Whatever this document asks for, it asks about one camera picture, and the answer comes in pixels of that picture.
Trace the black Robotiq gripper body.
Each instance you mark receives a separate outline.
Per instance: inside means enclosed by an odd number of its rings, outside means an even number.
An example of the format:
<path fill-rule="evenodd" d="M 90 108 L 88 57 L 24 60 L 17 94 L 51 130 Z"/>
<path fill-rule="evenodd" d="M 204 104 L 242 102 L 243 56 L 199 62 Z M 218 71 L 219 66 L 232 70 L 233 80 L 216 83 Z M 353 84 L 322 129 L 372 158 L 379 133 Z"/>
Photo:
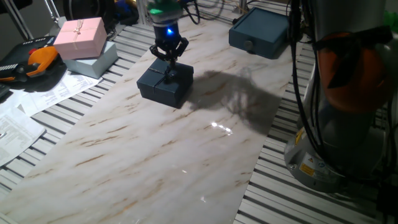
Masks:
<path fill-rule="evenodd" d="M 154 24 L 155 44 L 162 50 L 175 50 L 181 41 L 178 22 Z"/>

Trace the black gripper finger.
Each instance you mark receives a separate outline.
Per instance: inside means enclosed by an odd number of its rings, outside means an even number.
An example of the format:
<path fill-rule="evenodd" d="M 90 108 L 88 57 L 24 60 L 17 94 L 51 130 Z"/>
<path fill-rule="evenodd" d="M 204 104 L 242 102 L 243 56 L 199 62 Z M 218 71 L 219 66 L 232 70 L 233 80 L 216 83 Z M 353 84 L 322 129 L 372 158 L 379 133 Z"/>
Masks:
<path fill-rule="evenodd" d="M 154 45 L 150 46 L 149 50 L 158 59 L 168 63 L 164 74 L 166 77 L 170 77 L 171 76 L 170 72 L 172 70 L 172 67 L 171 67 L 172 56 L 169 52 L 169 48 L 168 48 L 167 44 L 155 43 Z"/>
<path fill-rule="evenodd" d="M 187 39 L 172 39 L 172 77 L 177 74 L 177 58 L 183 54 L 188 44 L 189 41 Z"/>

